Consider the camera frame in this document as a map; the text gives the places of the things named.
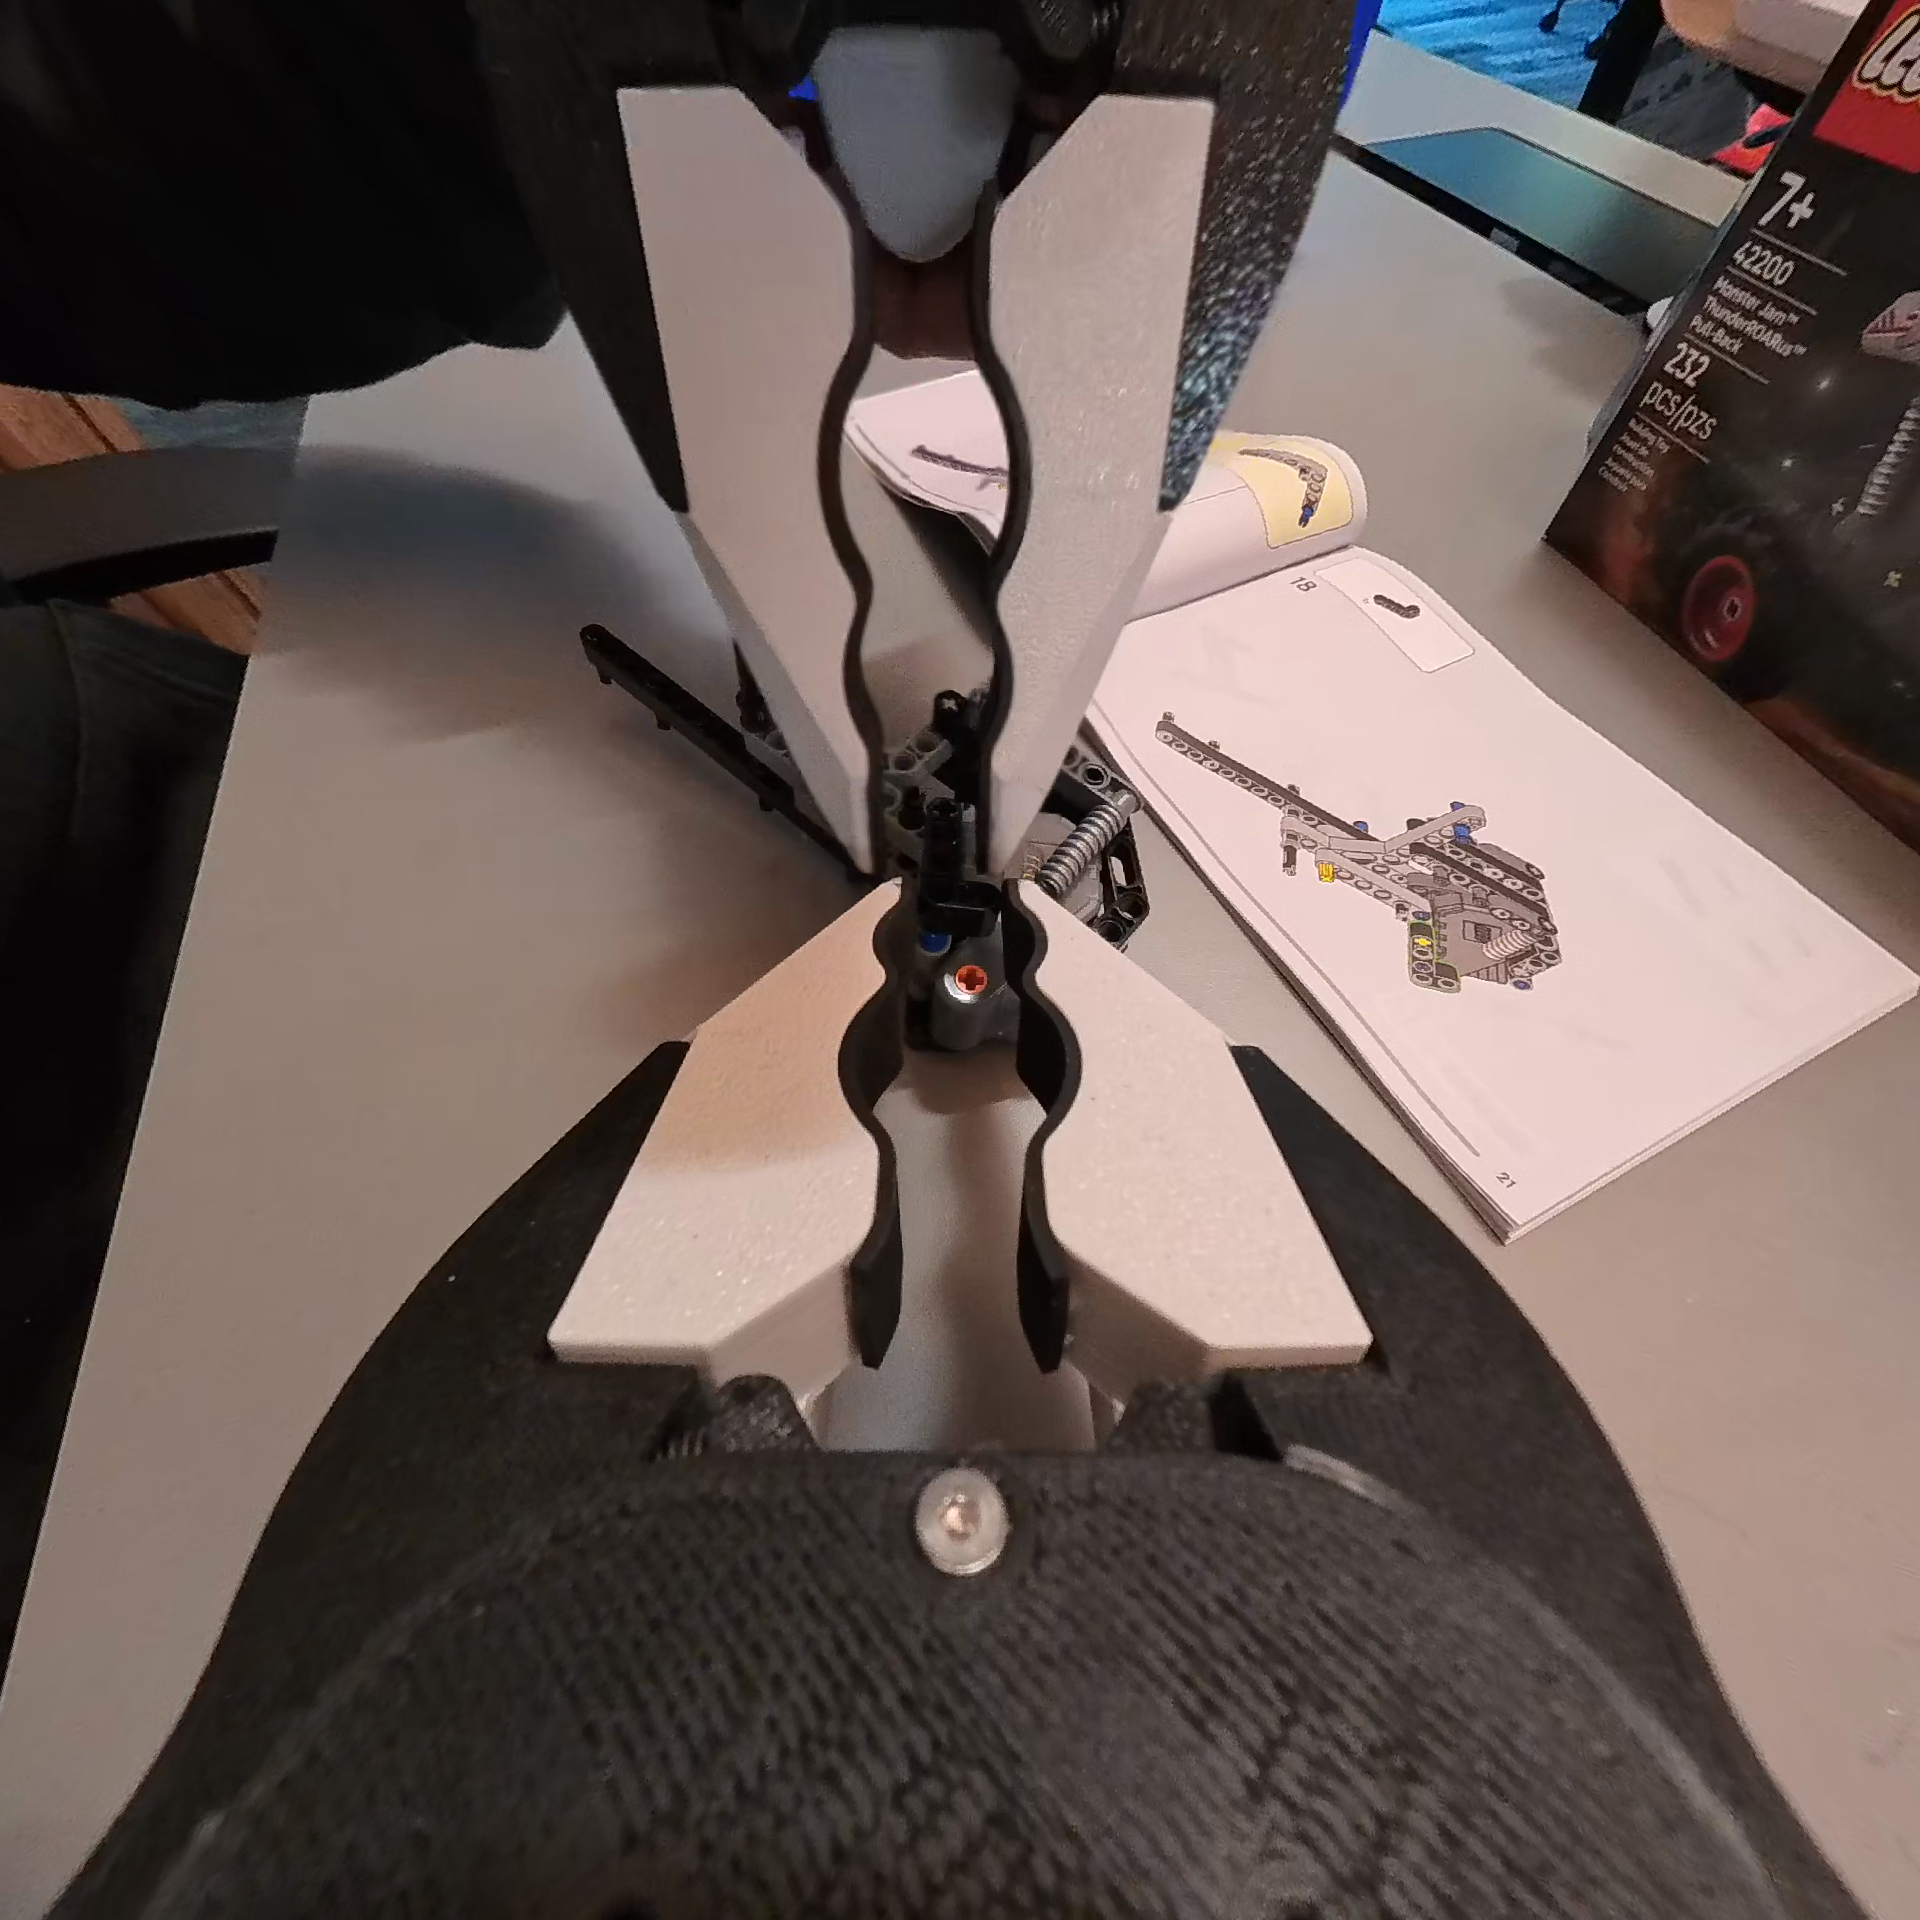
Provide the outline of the grey black toy brick assembly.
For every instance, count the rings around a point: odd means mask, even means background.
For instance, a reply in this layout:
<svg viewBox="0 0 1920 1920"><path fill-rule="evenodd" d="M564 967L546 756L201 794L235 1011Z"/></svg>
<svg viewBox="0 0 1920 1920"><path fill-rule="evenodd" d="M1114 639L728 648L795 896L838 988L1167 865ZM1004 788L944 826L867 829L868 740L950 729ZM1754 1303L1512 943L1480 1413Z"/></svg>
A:
<svg viewBox="0 0 1920 1920"><path fill-rule="evenodd" d="M744 656L729 722L610 628L588 625L582 643L601 683L626 691L663 731L683 736L745 785L764 811L799 827L851 883L873 883L815 805ZM918 880L930 836L958 841L971 857L986 695L986 688L940 691L928 722L890 751L880 785L883 877ZM1138 807L1138 794L1104 759L1072 745L1015 865L1022 880L1114 948L1124 948L1150 913L1134 827ZM975 1052L1018 1041L1018 992L1006 978L998 919L983 930L919 930L904 1023L918 1049Z"/></svg>

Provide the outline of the grey desk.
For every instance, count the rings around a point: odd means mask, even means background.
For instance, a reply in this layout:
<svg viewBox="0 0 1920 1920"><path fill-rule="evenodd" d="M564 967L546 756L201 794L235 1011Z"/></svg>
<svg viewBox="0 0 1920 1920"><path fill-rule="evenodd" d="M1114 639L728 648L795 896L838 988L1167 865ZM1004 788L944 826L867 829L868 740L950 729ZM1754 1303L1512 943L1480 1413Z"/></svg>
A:
<svg viewBox="0 0 1920 1920"><path fill-rule="evenodd" d="M1374 1355L1018 1324L1006 1052L883 1100L904 1321L546 1324L855 906L569 628L731 677L578 330L324 401L6 1690L6 1916L1915 1916L1915 1002L1488 1251L1169 847Z"/></svg>

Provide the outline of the toy brick set box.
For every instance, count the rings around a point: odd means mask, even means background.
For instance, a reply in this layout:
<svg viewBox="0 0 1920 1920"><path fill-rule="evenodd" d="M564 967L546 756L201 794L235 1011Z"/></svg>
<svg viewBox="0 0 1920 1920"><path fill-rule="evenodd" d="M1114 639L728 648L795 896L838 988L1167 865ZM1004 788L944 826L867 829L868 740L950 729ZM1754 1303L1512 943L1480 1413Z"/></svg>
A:
<svg viewBox="0 0 1920 1920"><path fill-rule="evenodd" d="M1918 4L1865 4L1547 546L1918 847Z"/></svg>

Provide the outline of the person's dark clothing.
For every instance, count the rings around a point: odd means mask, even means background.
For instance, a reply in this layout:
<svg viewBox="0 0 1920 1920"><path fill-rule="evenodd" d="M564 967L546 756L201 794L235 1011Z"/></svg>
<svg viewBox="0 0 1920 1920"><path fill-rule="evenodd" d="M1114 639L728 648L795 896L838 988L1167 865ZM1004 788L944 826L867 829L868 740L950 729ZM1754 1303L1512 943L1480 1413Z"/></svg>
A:
<svg viewBox="0 0 1920 1920"><path fill-rule="evenodd" d="M6 605L6 1657L246 674L105 609Z"/></svg>

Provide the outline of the dark grey laptop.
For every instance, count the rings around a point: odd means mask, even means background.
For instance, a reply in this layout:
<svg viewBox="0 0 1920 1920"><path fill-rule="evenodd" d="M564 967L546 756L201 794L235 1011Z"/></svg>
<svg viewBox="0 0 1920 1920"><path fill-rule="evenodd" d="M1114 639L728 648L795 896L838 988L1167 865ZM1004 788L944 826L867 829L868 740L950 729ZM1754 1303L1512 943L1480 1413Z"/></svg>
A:
<svg viewBox="0 0 1920 1920"><path fill-rule="evenodd" d="M1337 135L1336 154L1625 317L1682 296L1716 245L1716 225L1500 128Z"/></svg>

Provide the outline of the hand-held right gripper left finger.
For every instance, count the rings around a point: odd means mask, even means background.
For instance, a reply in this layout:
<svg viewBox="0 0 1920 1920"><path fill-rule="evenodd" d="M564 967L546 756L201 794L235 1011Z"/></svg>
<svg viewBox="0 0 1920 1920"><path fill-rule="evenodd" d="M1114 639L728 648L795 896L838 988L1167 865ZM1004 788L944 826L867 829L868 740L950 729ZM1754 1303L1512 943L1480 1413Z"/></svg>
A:
<svg viewBox="0 0 1920 1920"><path fill-rule="evenodd" d="M902 880L703 1023L552 1324L576 1362L771 1376L815 1397L880 1368L904 1307Z"/></svg>

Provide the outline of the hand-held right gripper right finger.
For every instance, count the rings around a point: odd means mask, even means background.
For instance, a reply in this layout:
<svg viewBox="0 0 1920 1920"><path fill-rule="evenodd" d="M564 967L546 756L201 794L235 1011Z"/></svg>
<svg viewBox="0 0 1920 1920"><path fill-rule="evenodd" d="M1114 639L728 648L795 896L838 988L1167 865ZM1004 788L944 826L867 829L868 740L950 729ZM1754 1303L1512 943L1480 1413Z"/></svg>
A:
<svg viewBox="0 0 1920 1920"><path fill-rule="evenodd" d="M1208 1018L1035 885L1009 887L1024 1153L1018 1307L1102 1397L1363 1360L1374 1336Z"/></svg>

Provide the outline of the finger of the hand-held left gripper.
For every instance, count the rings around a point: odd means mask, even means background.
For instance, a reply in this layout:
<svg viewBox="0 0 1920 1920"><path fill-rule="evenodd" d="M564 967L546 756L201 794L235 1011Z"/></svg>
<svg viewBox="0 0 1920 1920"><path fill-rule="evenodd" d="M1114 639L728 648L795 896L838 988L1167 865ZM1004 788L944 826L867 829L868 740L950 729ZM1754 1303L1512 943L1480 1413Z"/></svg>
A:
<svg viewBox="0 0 1920 1920"><path fill-rule="evenodd" d="M689 543L801 777L864 873L873 751L849 703L858 589L827 520L831 391L855 344L855 239L803 151L731 88L624 88L640 245Z"/></svg>
<svg viewBox="0 0 1920 1920"><path fill-rule="evenodd" d="M986 867L1006 876L1081 727L1169 511L1162 475L1214 106L1102 95L993 218L1011 443L994 560Z"/></svg>

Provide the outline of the white instruction booklet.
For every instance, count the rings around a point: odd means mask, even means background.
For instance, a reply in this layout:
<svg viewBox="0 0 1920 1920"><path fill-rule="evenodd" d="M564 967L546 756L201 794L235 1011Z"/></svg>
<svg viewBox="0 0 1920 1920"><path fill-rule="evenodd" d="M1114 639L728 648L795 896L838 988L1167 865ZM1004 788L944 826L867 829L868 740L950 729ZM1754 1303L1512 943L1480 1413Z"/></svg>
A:
<svg viewBox="0 0 1920 1920"><path fill-rule="evenodd" d="M1906 1007L1915 973L1224 431L1088 729L1505 1242Z"/></svg>

